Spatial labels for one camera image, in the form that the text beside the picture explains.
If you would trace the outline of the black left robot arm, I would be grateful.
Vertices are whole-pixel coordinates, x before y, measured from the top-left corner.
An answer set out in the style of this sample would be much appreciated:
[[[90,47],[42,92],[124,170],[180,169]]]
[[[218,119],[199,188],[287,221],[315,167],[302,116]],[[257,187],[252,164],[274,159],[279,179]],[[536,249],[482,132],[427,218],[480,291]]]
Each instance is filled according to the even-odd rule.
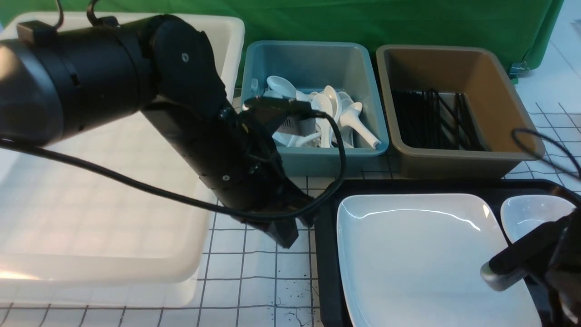
[[[291,247],[314,199],[290,181],[272,133],[282,105],[239,113],[204,31],[173,15],[58,32],[17,25],[1,42],[1,147],[77,166],[149,194],[230,215]],[[222,203],[172,194],[46,147],[141,112]]]

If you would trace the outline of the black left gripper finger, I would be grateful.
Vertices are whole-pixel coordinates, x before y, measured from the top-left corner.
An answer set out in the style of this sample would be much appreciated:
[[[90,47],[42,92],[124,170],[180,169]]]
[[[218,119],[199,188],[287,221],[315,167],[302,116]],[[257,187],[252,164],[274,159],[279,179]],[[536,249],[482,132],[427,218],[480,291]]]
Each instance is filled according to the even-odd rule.
[[[297,240],[299,233],[295,219],[284,221],[255,222],[254,228],[264,232],[282,248],[289,249]]]

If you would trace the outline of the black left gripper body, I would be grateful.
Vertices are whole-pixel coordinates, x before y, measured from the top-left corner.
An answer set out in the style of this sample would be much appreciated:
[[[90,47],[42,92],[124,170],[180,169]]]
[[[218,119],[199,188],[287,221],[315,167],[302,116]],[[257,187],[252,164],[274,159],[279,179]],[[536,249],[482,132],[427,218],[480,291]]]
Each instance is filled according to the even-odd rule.
[[[244,124],[229,102],[211,118],[164,102],[145,106],[143,115],[224,207],[272,216],[313,201],[286,175],[272,138]]]

